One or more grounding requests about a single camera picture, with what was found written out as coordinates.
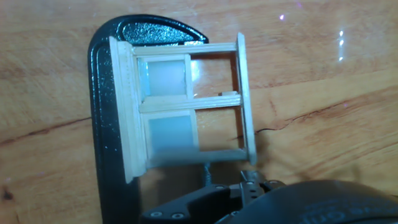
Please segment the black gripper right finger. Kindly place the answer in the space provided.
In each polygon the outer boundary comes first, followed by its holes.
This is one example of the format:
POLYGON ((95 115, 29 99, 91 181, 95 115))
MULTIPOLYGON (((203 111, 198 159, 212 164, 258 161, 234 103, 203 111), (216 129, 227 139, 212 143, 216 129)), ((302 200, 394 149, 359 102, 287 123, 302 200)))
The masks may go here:
POLYGON ((241 182, 239 184, 241 191, 242 206, 245 207, 260 196, 271 190, 283 187, 285 184, 279 180, 267 180, 265 176, 254 170, 242 170, 241 182))

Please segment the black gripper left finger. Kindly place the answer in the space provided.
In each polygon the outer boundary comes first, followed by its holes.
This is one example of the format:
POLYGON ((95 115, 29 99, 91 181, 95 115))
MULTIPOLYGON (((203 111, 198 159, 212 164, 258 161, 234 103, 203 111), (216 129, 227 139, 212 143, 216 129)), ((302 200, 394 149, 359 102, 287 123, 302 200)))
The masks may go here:
POLYGON ((144 212, 141 224, 213 224, 242 208, 237 185, 212 184, 144 212))

